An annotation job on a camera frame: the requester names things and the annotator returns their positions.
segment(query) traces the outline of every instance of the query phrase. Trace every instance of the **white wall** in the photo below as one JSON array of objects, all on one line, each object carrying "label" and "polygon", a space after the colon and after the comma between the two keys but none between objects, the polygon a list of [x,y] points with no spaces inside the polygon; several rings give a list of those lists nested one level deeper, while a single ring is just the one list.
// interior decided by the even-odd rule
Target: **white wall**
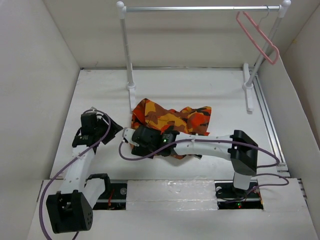
[{"label": "white wall", "polygon": [[320,146],[320,7],[291,44],[283,62]]},{"label": "white wall", "polygon": [[[117,0],[43,0],[81,67],[125,66]],[[124,0],[129,7],[262,6],[282,0]],[[285,52],[320,0],[292,0],[275,37]],[[253,12],[259,21],[264,12]],[[266,32],[277,14],[261,26]],[[130,13],[126,16],[134,66],[240,67],[258,52],[236,22],[235,12]],[[262,39],[256,38],[261,45]]]},{"label": "white wall", "polygon": [[314,228],[320,237],[320,150],[281,60],[259,70],[263,93],[292,178],[302,179]]},{"label": "white wall", "polygon": [[0,0],[0,233],[27,238],[79,66],[41,0]]}]

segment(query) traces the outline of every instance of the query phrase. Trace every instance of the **pink hanger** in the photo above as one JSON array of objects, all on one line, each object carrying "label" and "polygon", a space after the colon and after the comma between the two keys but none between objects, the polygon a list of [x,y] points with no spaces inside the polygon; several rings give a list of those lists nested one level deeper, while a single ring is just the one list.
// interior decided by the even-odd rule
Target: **pink hanger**
[{"label": "pink hanger", "polygon": [[275,51],[275,59],[272,61],[266,53],[261,49],[261,47],[257,44],[257,42],[253,39],[253,37],[250,35],[248,30],[245,28],[245,26],[240,22],[239,15],[240,12],[237,13],[236,15],[236,21],[239,23],[240,27],[243,29],[245,34],[248,36],[248,38],[251,40],[251,42],[255,45],[255,47],[259,50],[259,52],[263,55],[263,57],[272,65],[274,65],[278,59],[279,59],[279,49],[273,44],[273,42],[264,34],[263,31],[261,31],[260,27],[258,24],[255,23],[255,21],[249,16],[247,12],[243,12],[243,14],[248,18],[248,20],[252,23],[254,28],[260,33],[260,35],[263,37],[263,39],[274,49]]}]

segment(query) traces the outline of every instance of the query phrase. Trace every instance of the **screw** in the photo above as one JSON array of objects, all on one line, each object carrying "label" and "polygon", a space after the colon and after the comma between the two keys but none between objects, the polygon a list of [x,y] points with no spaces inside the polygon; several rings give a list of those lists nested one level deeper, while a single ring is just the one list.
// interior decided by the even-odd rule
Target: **screw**
[{"label": "screw", "polygon": [[125,187],[120,189],[120,194],[121,195],[126,195],[127,194],[127,189]]},{"label": "screw", "polygon": [[222,187],[217,186],[217,187],[215,188],[216,193],[217,193],[217,194],[222,194],[221,189],[222,189]]}]

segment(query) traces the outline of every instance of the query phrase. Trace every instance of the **cable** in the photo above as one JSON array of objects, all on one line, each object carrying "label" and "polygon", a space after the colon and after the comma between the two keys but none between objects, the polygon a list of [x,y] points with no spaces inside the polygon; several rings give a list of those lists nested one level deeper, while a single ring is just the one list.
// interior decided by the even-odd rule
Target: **cable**
[{"label": "cable", "polygon": [[[191,142],[191,141],[192,141],[192,139],[182,139],[182,140],[178,140],[178,141],[173,141],[171,143],[168,143],[167,145],[164,145],[163,147],[160,147],[156,151],[154,151],[152,153],[149,153],[146,156],[141,156],[141,157],[137,157],[137,158],[129,158],[129,157],[124,156],[122,154],[122,152],[121,152],[121,147],[125,143],[124,140],[123,140],[119,145],[118,152],[119,152],[119,155],[121,156],[121,158],[123,158],[124,160],[139,161],[139,160],[142,160],[142,159],[150,158],[153,155],[156,155],[157,153],[161,152],[162,150],[164,150],[164,149],[166,149],[166,148],[168,148],[168,147],[170,147],[172,145],[179,144],[179,143],[184,143],[184,142]],[[211,139],[195,139],[195,141],[196,142],[201,142],[201,143],[224,143],[224,144],[241,145],[241,146],[249,147],[249,148],[258,150],[260,152],[263,152],[263,153],[269,155],[270,157],[274,158],[275,161],[276,161],[276,163],[274,163],[274,164],[257,166],[256,167],[257,169],[274,167],[274,166],[277,166],[280,163],[279,158],[277,158],[277,156],[274,155],[273,153],[271,153],[271,152],[269,152],[269,151],[267,151],[267,150],[265,150],[265,149],[263,149],[261,147],[258,147],[258,146],[255,146],[255,145],[251,145],[251,144],[248,144],[248,143],[244,143],[244,142],[240,142],[240,141],[232,141],[232,140],[211,140]]]},{"label": "cable", "polygon": [[[261,185],[257,185],[257,186],[254,186],[253,188],[247,190],[246,192],[246,196],[248,196],[252,191],[258,189],[258,188],[261,188],[261,187],[267,187],[267,186],[286,186],[288,185],[290,182],[288,179],[286,179],[286,177],[284,176],[281,176],[281,175],[278,175],[278,174],[274,174],[274,173],[260,173],[260,174],[256,174],[254,175],[254,177],[259,177],[259,176],[275,176],[275,177],[278,177],[280,179],[283,179],[286,181],[286,183],[267,183],[267,184],[261,184]],[[242,201],[243,199],[245,199],[245,197],[243,197],[242,199],[233,199],[233,200],[228,200],[228,201],[225,201],[226,204],[231,204],[231,203],[236,203],[238,201]]]},{"label": "cable", "polygon": [[278,175],[278,174],[274,174],[274,173],[260,173],[260,174],[256,174],[254,177],[259,177],[259,176],[275,176],[275,177],[278,177],[280,179],[283,179],[286,181],[286,183],[280,183],[280,184],[277,184],[277,183],[267,183],[267,184],[261,184],[261,185],[257,185],[257,186],[254,186],[253,188],[251,188],[249,191],[246,192],[246,194],[248,195],[249,193],[251,193],[252,191],[256,190],[257,188],[261,188],[261,187],[266,187],[266,186],[286,186],[288,185],[290,182],[289,180],[284,177],[284,176],[281,176],[281,175]]},{"label": "cable", "polygon": [[[110,117],[104,113],[103,111],[100,111],[100,110],[97,110],[97,109],[89,109],[89,110],[86,110],[84,111],[84,114],[85,113],[88,113],[88,112],[98,112],[98,113],[101,113],[103,115],[105,115],[108,119],[108,128],[105,132],[105,134],[96,142],[94,143],[93,145],[91,145],[90,147],[88,147],[86,150],[84,150],[83,152],[81,152],[78,156],[76,156],[75,158],[73,158],[70,162],[68,162],[63,168],[61,168],[60,171],[58,171],[54,176],[53,178],[50,179],[50,181],[48,182],[48,184],[44,187],[43,189],[43,192],[41,194],[41,197],[40,197],[40,201],[39,201],[39,221],[40,221],[40,227],[41,227],[41,230],[43,232],[43,235],[45,236],[45,238],[47,240],[52,240],[52,238],[49,236],[47,230],[46,230],[46,226],[45,226],[45,222],[44,222],[44,216],[43,216],[43,205],[44,205],[44,200],[45,200],[45,195],[46,195],[46,192],[49,188],[49,186],[54,182],[55,179],[57,179],[57,177],[64,171],[66,170],[70,165],[72,165],[75,161],[77,161],[79,159],[79,157],[81,157],[82,155],[84,155],[85,153],[87,153],[88,151],[90,151],[91,149],[93,149],[94,147],[96,147],[103,139],[105,139],[105,137],[108,135],[109,131],[110,131],[110,128],[111,128],[111,119]],[[75,233],[75,235],[73,236],[72,240],[75,240],[76,237],[78,236],[79,232],[77,231]]]}]

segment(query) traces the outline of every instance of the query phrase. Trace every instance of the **camouflage cloth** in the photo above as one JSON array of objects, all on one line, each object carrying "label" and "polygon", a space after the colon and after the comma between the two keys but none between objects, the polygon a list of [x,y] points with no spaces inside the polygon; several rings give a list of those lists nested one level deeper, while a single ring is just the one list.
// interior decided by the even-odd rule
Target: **camouflage cloth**
[{"label": "camouflage cloth", "polygon": [[[199,134],[208,136],[207,132],[211,116],[211,107],[204,106],[192,109],[187,106],[181,111],[166,110],[155,102],[145,98],[133,110],[131,128],[139,126],[160,130],[162,133],[170,128],[186,134]],[[184,156],[174,155],[177,159]]]}]

